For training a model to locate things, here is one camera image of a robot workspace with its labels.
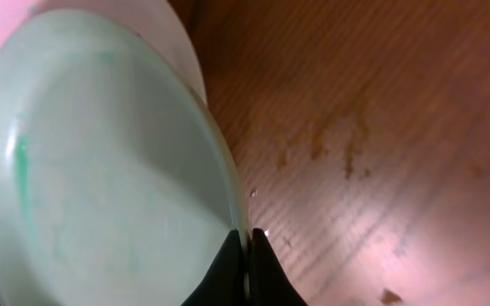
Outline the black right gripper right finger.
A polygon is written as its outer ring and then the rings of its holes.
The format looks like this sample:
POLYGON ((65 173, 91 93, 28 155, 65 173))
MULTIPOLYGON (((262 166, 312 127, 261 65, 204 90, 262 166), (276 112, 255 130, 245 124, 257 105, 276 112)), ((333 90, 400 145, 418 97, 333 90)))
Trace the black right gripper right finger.
POLYGON ((249 250, 250 305, 307 306, 287 278, 262 229, 253 229, 249 250))

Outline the mint green plate front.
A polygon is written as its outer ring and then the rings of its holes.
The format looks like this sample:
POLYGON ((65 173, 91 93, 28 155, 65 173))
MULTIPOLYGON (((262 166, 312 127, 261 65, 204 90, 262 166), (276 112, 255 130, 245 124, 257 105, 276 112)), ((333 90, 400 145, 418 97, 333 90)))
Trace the mint green plate front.
POLYGON ((57 9, 0 49, 0 304, 179 305, 242 186, 205 102, 142 37, 57 9))

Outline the white plate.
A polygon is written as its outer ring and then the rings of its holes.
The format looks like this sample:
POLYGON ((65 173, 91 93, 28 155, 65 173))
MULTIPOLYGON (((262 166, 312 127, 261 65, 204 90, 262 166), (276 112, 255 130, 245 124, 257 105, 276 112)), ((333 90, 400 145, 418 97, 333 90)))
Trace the white plate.
POLYGON ((102 14, 137 32, 202 99, 207 98, 191 39, 167 0, 0 0, 0 48, 26 21, 62 8, 102 14))

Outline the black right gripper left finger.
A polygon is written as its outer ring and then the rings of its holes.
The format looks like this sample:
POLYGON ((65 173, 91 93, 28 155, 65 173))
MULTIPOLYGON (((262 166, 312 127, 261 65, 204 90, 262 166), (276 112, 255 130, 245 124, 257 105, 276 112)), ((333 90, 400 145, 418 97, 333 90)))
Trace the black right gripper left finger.
POLYGON ((243 254, 236 229, 226 236, 208 272, 183 306, 243 306, 243 254))

